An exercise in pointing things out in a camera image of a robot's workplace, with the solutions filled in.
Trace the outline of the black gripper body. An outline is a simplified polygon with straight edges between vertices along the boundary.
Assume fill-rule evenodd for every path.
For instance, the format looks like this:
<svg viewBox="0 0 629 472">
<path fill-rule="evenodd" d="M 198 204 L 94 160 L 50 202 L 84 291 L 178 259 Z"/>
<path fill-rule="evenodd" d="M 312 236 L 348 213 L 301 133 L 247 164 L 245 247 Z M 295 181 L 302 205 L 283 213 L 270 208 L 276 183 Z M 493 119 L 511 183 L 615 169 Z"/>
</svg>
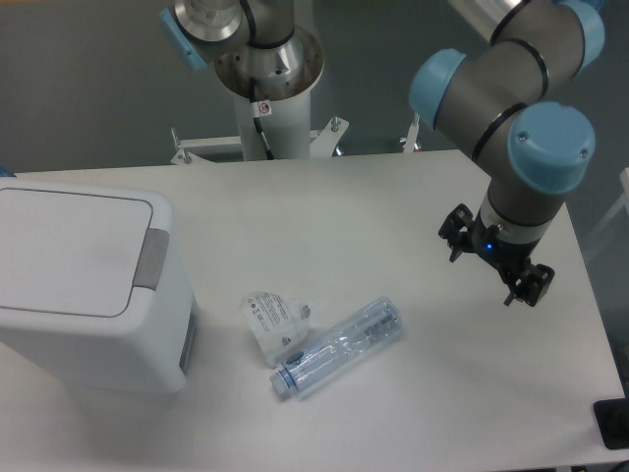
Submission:
<svg viewBox="0 0 629 472">
<path fill-rule="evenodd" d="M 545 224 L 526 226 L 501 216 L 486 193 L 475 220 L 473 248 L 505 284 L 517 284 L 530 270 L 531 253 L 544 234 Z"/>
</svg>

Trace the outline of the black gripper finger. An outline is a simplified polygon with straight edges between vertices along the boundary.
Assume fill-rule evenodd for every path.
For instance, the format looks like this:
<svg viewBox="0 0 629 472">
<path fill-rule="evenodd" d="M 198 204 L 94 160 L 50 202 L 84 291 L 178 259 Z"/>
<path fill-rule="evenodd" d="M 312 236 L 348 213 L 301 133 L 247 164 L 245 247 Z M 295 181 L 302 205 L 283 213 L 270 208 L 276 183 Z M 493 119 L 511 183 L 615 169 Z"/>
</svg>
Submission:
<svg viewBox="0 0 629 472">
<path fill-rule="evenodd" d="M 505 269 L 502 281 L 509 294 L 503 304 L 509 306 L 513 301 L 519 301 L 535 307 L 546 294 L 554 276 L 554 269 L 547 265 L 528 264 L 523 269 Z"/>
<path fill-rule="evenodd" d="M 459 204 L 444 219 L 438 236 L 450 249 L 449 261 L 454 263 L 464 253 L 474 253 L 472 230 L 475 221 L 472 212 L 464 204 Z"/>
</svg>

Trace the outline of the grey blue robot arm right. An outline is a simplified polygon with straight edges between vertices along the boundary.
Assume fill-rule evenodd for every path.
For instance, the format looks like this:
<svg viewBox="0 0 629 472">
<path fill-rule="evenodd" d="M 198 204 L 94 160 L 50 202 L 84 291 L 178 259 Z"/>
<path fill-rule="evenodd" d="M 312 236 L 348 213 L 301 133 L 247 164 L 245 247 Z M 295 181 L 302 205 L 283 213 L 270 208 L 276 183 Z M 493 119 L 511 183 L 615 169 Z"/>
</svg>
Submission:
<svg viewBox="0 0 629 472">
<path fill-rule="evenodd" d="M 596 136 L 578 109 L 548 99 L 600 55 L 605 30 L 591 1 L 457 1 L 486 41 L 470 58 L 433 54 L 410 101 L 489 178 L 477 211 L 456 207 L 439 235 L 453 257 L 479 256 L 518 295 L 547 287 L 553 270 L 531 255 L 583 180 Z"/>
</svg>

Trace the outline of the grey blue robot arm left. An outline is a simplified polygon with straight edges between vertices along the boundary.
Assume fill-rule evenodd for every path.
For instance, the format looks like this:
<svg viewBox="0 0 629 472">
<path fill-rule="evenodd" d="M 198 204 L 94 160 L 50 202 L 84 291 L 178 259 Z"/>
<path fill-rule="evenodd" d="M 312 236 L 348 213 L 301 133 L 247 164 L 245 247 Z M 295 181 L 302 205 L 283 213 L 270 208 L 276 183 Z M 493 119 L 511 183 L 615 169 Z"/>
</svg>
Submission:
<svg viewBox="0 0 629 472">
<path fill-rule="evenodd" d="M 341 121 L 324 131 L 311 125 L 311 92 L 320 79 L 321 45 L 297 26 L 291 1 L 177 1 L 160 14 L 173 48 L 193 70 L 213 66 L 232 93 L 244 159 L 323 158 L 336 155 Z M 438 235 L 456 261 L 476 254 L 508 287 L 507 303 L 531 307 L 554 278 L 547 265 L 535 265 L 531 254 L 547 225 L 523 224 L 497 208 L 489 188 L 477 213 L 454 208 Z"/>
</svg>

